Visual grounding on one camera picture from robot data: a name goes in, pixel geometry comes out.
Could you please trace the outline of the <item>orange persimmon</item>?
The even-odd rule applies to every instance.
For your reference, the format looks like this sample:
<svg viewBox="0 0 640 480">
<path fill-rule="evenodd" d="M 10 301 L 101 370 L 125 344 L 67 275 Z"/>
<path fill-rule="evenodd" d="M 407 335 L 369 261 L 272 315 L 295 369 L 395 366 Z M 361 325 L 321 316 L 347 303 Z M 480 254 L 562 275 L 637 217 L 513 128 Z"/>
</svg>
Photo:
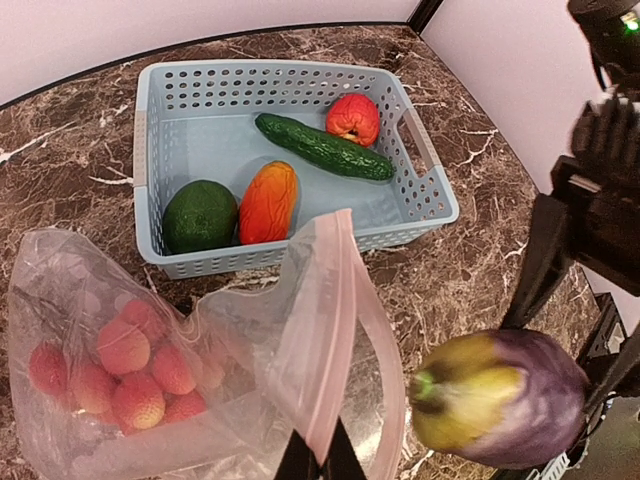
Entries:
<svg viewBox="0 0 640 480">
<path fill-rule="evenodd" d="M 298 198 L 298 177 L 286 162 L 273 161 L 253 178 L 239 208 L 243 245 L 285 240 Z"/>
</svg>

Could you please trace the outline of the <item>clear zip top bag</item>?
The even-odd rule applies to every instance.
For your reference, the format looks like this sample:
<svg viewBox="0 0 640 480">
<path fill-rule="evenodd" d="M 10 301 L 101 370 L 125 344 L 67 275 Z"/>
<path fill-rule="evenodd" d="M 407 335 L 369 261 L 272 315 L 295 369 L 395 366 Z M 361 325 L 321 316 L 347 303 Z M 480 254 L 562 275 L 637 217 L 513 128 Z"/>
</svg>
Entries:
<svg viewBox="0 0 640 480">
<path fill-rule="evenodd" d="M 188 316 L 139 285 L 85 236 L 26 233 L 8 292 L 9 368 L 22 453 L 47 479 L 271 479 L 293 431 L 327 459 L 338 419 L 366 477 L 391 479 L 404 433 L 404 383 L 387 315 L 348 209 L 315 217 L 286 243 L 276 283 L 221 289 Z M 185 421 L 125 436 L 31 385 L 43 340 L 73 360 L 131 299 L 170 320 L 189 357 L 224 352 L 220 387 Z"/>
</svg>

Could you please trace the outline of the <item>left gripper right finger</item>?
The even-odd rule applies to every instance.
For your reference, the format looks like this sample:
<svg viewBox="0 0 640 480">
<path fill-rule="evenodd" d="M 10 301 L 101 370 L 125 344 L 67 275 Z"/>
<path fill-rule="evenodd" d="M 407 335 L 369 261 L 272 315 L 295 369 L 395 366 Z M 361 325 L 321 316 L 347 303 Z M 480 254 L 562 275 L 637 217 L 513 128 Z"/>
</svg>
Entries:
<svg viewBox="0 0 640 480">
<path fill-rule="evenodd" d="M 341 419 L 337 421 L 327 459 L 320 467 L 320 479 L 367 479 Z"/>
</svg>

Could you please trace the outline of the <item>red cherry bunch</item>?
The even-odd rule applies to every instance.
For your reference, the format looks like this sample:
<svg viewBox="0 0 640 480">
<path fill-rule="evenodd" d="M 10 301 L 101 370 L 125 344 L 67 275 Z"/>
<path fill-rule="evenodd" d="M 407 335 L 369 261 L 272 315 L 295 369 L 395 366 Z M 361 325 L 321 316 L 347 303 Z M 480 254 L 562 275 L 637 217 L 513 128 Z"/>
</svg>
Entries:
<svg viewBox="0 0 640 480">
<path fill-rule="evenodd" d="M 36 390 L 125 436 L 205 412 L 202 392 L 225 377 L 222 350 L 187 356 L 170 338 L 169 317 L 137 298 L 98 329 L 77 360 L 58 342 L 39 342 L 27 372 Z"/>
</svg>

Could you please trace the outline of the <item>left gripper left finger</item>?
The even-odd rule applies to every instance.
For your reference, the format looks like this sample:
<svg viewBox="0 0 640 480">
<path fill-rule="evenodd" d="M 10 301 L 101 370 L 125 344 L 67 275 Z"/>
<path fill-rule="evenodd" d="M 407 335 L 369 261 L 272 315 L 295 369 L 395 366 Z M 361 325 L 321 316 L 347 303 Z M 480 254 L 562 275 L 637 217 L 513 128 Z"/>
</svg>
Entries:
<svg viewBox="0 0 640 480">
<path fill-rule="evenodd" d="M 317 480 L 320 467 L 305 440 L 293 431 L 274 480 Z"/>
</svg>

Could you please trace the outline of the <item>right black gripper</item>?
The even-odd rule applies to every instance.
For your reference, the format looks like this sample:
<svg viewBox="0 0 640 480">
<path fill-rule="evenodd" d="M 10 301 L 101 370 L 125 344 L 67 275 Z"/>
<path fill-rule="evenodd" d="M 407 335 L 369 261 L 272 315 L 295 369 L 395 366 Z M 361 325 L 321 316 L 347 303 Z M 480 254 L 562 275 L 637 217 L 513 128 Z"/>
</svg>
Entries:
<svg viewBox="0 0 640 480">
<path fill-rule="evenodd" d="M 529 240 L 503 329 L 522 329 L 578 262 L 639 294 L 639 105 L 613 95 L 588 103 L 570 154 L 552 171 L 552 191 L 533 205 Z"/>
</svg>

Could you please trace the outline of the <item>green pepper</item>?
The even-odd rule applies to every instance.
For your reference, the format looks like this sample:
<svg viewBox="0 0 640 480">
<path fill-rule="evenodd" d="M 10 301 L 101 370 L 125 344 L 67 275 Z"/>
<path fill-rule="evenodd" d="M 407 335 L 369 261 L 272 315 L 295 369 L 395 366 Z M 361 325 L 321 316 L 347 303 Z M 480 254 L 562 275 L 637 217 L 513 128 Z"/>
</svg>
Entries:
<svg viewBox="0 0 640 480">
<path fill-rule="evenodd" d="M 199 252 L 231 244 L 238 205 L 219 182 L 193 181 L 170 200 L 162 217 L 162 233 L 171 254 Z"/>
</svg>

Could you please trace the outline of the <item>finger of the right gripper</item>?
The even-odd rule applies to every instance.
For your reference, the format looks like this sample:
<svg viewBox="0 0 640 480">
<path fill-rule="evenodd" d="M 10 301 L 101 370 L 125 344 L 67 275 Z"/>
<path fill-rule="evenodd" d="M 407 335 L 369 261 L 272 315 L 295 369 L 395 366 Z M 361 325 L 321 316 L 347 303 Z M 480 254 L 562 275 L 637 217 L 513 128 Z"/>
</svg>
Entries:
<svg viewBox="0 0 640 480">
<path fill-rule="evenodd" d="M 588 436 L 588 425 L 594 411 L 610 395 L 639 393 L 639 330 L 635 329 L 622 342 L 618 353 L 589 357 L 590 350 L 599 344 L 601 338 L 599 330 L 593 329 L 579 357 L 589 380 L 584 407 L 586 421 L 579 440 Z"/>
</svg>

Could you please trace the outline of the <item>purple eggplant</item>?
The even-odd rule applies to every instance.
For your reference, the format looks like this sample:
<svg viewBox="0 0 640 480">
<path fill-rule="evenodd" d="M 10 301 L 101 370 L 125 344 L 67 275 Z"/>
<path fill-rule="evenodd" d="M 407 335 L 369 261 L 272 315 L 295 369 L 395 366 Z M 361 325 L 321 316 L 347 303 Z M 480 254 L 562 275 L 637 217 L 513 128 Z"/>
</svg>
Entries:
<svg viewBox="0 0 640 480">
<path fill-rule="evenodd" d="M 428 449 L 498 469 L 546 463 L 586 425 L 589 380 L 547 334 L 483 330 L 427 355 L 408 386 L 412 428 Z"/>
</svg>

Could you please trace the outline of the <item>green cucumber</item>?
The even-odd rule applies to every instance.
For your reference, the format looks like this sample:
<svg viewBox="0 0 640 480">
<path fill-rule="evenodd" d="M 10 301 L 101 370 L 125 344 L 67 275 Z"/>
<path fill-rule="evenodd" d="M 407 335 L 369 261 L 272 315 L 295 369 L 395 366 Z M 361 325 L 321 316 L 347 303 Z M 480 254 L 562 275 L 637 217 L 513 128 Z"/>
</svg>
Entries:
<svg viewBox="0 0 640 480">
<path fill-rule="evenodd" d="M 293 118 L 260 113 L 254 123 L 267 140 L 329 173 L 377 182 L 396 173 L 392 161 L 375 151 Z"/>
</svg>

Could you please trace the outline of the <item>light blue plastic basket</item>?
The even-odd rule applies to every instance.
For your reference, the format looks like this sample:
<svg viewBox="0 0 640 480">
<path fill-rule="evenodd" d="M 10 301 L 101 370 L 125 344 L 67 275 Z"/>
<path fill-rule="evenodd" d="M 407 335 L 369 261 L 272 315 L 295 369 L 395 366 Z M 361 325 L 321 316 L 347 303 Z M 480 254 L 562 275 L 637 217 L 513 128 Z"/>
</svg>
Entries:
<svg viewBox="0 0 640 480">
<path fill-rule="evenodd" d="M 330 106 L 360 93 L 377 106 L 374 150 L 391 160 L 393 179 L 374 182 L 323 171 L 269 142 L 256 128 L 263 112 L 323 128 Z M 362 66 L 286 60 L 155 63 L 139 75 L 134 126 L 134 211 L 142 258 L 173 279 L 278 264 L 284 242 L 172 254 L 162 217 L 172 197 L 197 180 L 242 197 L 267 163 L 290 164 L 299 180 L 292 225 L 350 209 L 361 250 L 408 243 L 456 221 L 459 206 L 433 143 L 401 81 Z"/>
</svg>

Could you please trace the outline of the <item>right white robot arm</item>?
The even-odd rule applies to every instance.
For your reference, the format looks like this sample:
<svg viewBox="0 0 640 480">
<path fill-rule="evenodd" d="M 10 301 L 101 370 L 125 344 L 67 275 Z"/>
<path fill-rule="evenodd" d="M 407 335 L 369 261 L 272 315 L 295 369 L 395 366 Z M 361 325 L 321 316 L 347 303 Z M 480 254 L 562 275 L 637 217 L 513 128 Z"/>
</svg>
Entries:
<svg viewBox="0 0 640 480">
<path fill-rule="evenodd" d="M 639 294 L 639 4 L 571 1 L 606 98 L 585 105 L 571 153 L 556 161 L 551 194 L 534 201 L 520 280 L 502 322 L 533 319 L 580 263 L 627 293 Z"/>
</svg>

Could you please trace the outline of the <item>red apple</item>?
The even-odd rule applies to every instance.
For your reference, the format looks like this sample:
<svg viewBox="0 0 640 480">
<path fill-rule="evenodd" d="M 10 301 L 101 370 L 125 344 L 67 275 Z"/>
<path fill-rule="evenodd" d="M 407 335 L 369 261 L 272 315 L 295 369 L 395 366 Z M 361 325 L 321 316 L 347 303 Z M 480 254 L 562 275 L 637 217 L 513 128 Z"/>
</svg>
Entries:
<svg viewBox="0 0 640 480">
<path fill-rule="evenodd" d="M 365 95 L 346 95 L 329 110 L 325 130 L 360 146 L 370 147 L 380 131 L 378 109 Z"/>
</svg>

